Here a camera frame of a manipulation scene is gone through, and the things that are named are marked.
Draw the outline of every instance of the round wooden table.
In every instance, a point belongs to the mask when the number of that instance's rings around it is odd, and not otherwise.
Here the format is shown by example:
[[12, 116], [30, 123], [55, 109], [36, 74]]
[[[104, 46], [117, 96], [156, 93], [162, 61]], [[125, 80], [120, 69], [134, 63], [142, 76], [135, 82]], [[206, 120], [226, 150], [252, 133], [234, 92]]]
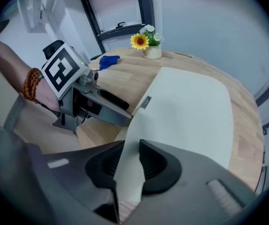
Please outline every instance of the round wooden table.
[[[254, 97], [236, 79], [192, 56], [163, 51], [162, 58], [147, 60], [141, 51], [119, 48], [104, 55], [119, 55], [117, 65], [99, 72], [98, 85], [130, 104], [131, 113], [156, 77], [161, 67], [183, 69], [213, 77], [228, 89], [233, 112], [233, 146], [229, 171], [255, 190], [263, 159], [263, 133]], [[99, 69], [100, 57], [90, 67]], [[84, 148], [112, 142], [121, 128], [90, 118], [78, 128], [77, 135]]]

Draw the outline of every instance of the beaded bracelet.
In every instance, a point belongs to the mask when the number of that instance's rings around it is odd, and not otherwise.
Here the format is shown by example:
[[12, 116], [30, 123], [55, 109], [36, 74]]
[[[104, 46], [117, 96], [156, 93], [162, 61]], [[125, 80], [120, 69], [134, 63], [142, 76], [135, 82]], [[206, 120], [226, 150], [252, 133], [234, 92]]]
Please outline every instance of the beaded bracelet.
[[38, 100], [35, 99], [35, 91], [36, 86], [39, 81], [43, 78], [41, 71], [37, 68], [32, 68], [28, 72], [25, 82], [23, 83], [23, 96], [35, 103], [39, 103]]

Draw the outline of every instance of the white flower pot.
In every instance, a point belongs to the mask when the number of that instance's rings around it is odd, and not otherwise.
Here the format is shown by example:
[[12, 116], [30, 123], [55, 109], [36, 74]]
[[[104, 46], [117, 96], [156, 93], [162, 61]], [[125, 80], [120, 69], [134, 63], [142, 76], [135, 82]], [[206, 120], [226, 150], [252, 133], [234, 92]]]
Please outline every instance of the white flower pot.
[[142, 56], [149, 60], [161, 58], [161, 44], [157, 46], [149, 46], [146, 50], [142, 50]]

